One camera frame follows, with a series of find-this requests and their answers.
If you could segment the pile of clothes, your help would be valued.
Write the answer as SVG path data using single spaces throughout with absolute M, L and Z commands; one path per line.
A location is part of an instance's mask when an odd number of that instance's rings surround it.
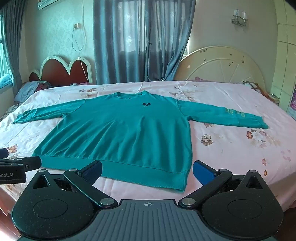
M 15 102 L 25 102 L 35 92 L 53 87 L 48 81 L 29 81 L 22 85 L 15 96 Z

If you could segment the red heart-shaped headboard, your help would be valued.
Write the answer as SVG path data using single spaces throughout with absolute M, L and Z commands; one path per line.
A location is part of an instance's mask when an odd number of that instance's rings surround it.
M 67 63 L 62 57 L 49 56 L 41 64 L 40 70 L 30 72 L 29 81 L 46 81 L 52 86 L 93 83 L 90 62 L 78 57 Z

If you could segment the air conditioner unit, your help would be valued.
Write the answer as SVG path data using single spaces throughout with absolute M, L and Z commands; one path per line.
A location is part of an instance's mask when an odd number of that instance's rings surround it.
M 38 9 L 44 9 L 58 0 L 38 0 Z

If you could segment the wall sconce lamp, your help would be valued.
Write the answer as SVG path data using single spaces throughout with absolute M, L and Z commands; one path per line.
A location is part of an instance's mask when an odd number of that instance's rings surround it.
M 231 23 L 240 27 L 247 26 L 247 13 L 245 11 L 240 11 L 238 9 L 234 10 L 233 18 L 231 19 Z

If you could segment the blue grey curtain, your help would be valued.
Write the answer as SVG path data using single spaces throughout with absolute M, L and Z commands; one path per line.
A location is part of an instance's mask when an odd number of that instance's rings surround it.
M 97 84 L 173 80 L 195 6 L 195 1 L 94 1 Z

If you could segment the teal long sleeve sweatshirt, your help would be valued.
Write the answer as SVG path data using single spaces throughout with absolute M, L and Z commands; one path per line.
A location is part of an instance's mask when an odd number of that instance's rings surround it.
M 95 160 L 102 176 L 184 191 L 193 160 L 190 122 L 244 128 L 268 126 L 234 109 L 143 91 L 116 92 L 19 114 L 16 124 L 59 118 L 34 150 L 48 169 L 81 169 Z

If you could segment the pink floral bed sheet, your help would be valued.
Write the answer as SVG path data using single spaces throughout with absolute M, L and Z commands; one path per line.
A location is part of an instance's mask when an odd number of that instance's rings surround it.
M 234 174 L 256 170 L 283 210 L 295 207 L 295 120 L 260 93 L 242 84 L 196 81 L 136 82 L 67 86 L 33 94 L 1 121 L 1 147 L 10 158 L 27 157 L 59 123 L 59 119 L 14 124 L 24 111 L 115 92 L 153 94 L 223 106 L 262 116 L 267 130 L 191 122 L 194 160 Z

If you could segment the cream round headboard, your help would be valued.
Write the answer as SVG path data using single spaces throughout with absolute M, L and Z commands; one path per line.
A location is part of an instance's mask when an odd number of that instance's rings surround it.
M 223 83 L 253 82 L 266 90 L 259 66 L 247 54 L 228 46 L 210 46 L 183 58 L 174 80 L 203 80 Z

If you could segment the cream wardrobe with posters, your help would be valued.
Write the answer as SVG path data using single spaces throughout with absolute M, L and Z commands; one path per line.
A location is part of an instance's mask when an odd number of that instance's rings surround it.
M 275 1 L 277 52 L 271 93 L 279 107 L 295 118 L 295 9 L 287 1 Z

